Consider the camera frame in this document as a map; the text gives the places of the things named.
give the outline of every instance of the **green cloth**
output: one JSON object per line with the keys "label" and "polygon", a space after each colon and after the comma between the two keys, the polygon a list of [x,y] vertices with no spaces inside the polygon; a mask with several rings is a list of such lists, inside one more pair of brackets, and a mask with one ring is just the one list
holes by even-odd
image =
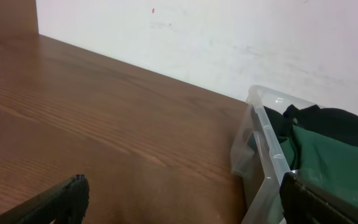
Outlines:
{"label": "green cloth", "polygon": [[291,170],[358,207],[358,147],[295,125],[278,140]]}

